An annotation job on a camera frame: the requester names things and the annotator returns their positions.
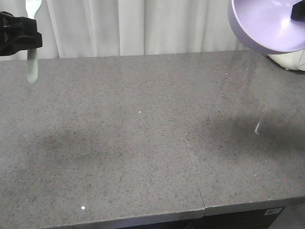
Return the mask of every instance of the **plastic spoon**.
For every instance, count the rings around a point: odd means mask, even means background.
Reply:
[[[26,0],[25,8],[28,18],[35,19],[36,13],[41,6],[41,0]],[[37,49],[28,49],[28,82],[34,83],[38,79]]]

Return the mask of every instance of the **purple plastic bowl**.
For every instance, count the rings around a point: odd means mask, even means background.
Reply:
[[[263,54],[305,49],[305,21],[291,20],[300,0],[229,0],[228,16],[236,37]]]

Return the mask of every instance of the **white curtain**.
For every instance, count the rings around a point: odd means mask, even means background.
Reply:
[[[42,0],[39,58],[144,55],[245,49],[231,31],[228,0]],[[0,11],[27,16],[25,0]],[[21,51],[0,60],[26,59]]]

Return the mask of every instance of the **countertop seam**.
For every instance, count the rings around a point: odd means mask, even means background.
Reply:
[[[199,192],[200,192],[200,195],[201,195],[201,200],[202,200],[202,203],[203,203],[203,208],[205,209],[205,204],[204,204],[204,200],[203,200],[203,194],[202,194],[202,192],[201,192],[201,188],[200,188],[199,181],[198,181],[198,178],[197,178],[196,169],[195,169],[195,167],[194,167],[194,165],[193,165],[193,158],[192,158],[191,153],[190,153],[189,142],[188,142],[188,140],[187,140],[187,138],[186,138],[185,132],[182,131],[182,133],[183,133],[183,136],[184,136],[184,138],[185,138],[185,143],[186,143],[187,152],[188,152],[189,157],[190,157],[190,159],[191,159],[192,169],[193,169],[194,174],[195,174],[195,177],[196,177],[196,182],[197,182],[197,185],[198,185],[198,188],[199,188]]]

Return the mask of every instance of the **gray countertop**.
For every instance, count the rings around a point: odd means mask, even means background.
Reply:
[[[29,84],[25,61],[0,62],[0,228],[112,229],[305,199],[301,73],[253,51],[39,68]]]

